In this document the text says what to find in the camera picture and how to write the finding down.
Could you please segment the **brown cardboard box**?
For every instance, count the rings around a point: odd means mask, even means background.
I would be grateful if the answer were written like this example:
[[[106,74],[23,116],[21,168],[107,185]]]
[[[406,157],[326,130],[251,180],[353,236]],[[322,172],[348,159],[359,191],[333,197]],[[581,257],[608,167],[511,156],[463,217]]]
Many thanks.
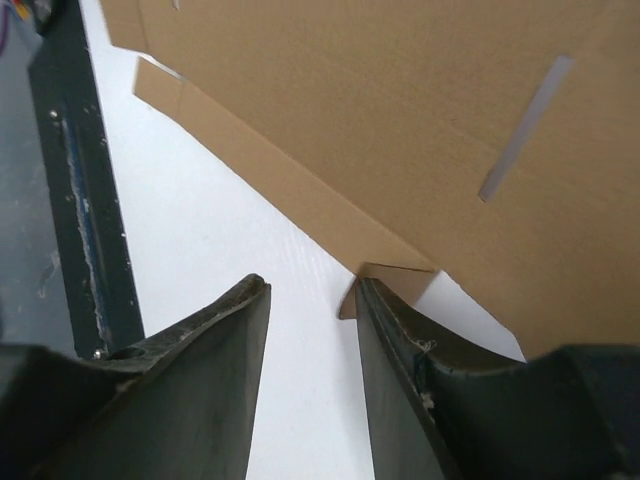
[[[353,273],[639,340],[635,1],[106,1],[135,95]]]

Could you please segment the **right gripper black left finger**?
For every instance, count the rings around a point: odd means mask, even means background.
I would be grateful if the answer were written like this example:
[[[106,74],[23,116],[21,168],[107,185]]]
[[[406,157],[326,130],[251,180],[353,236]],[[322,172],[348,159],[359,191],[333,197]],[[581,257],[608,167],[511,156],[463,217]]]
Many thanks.
[[[271,288],[250,274],[103,360],[1,348],[5,479],[242,479]]]

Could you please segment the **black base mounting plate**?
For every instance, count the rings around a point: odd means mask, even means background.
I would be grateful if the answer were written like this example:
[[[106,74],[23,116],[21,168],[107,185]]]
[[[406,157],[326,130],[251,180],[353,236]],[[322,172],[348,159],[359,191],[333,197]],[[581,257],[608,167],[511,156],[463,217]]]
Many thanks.
[[[42,41],[28,74],[74,348],[104,359],[144,330],[81,6],[27,7]]]

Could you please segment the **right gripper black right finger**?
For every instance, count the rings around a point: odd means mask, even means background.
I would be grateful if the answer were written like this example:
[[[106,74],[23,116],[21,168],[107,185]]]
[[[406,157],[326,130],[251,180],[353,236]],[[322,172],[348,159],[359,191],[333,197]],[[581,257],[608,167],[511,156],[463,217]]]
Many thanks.
[[[518,362],[359,280],[356,322],[379,479],[635,479],[639,350],[565,345]]]

